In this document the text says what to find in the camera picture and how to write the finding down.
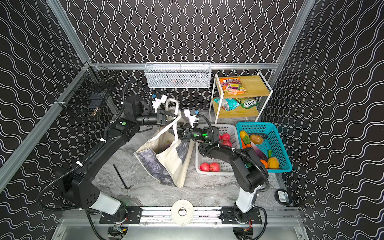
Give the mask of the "cream canvas grocery bag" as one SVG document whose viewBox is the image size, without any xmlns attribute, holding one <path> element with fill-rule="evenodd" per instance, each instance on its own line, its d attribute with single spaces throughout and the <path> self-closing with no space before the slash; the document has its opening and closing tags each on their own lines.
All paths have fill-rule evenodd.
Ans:
<svg viewBox="0 0 384 240">
<path fill-rule="evenodd" d="M 134 156 L 160 184 L 181 189 L 185 184 L 195 144 L 176 135 L 177 124 L 186 122 L 182 119 L 179 102 L 167 99 L 165 109 L 177 117 L 167 117 L 170 123 L 159 127 L 155 135 L 134 152 Z"/>
</svg>

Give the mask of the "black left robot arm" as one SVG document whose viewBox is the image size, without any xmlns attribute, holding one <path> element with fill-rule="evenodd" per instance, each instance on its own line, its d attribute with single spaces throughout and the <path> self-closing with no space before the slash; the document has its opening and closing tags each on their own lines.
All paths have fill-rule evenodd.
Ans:
<svg viewBox="0 0 384 240">
<path fill-rule="evenodd" d="M 114 120 L 105 130 L 104 136 L 92 150 L 80 161 L 70 168 L 61 168 L 56 178 L 42 188 L 36 197 L 38 207 L 48 212 L 62 212 L 75 209 L 97 211 L 111 216 L 115 222 L 121 223 L 127 218 L 126 204 L 114 197 L 104 194 L 92 181 L 104 164 L 129 142 L 140 131 L 141 126 L 159 125 L 168 130 L 177 123 L 181 114 L 173 114 L 165 110 L 158 110 L 148 115 L 125 114 L 124 117 Z M 63 198 L 72 203 L 72 206 L 53 208 L 42 202 L 45 192 L 57 186 Z"/>
</svg>

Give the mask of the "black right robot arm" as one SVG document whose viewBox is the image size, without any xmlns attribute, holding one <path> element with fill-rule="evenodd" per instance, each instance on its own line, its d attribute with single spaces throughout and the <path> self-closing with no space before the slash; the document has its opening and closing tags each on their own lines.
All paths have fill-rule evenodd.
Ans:
<svg viewBox="0 0 384 240">
<path fill-rule="evenodd" d="M 248 223 L 252 218 L 257 196 L 270 188 L 269 174 L 261 159 L 252 148 L 236 149 L 221 144 L 219 129 L 216 127 L 177 128 L 181 140 L 199 143 L 198 151 L 203 157 L 219 159 L 231 165 L 240 186 L 230 220 Z"/>
</svg>

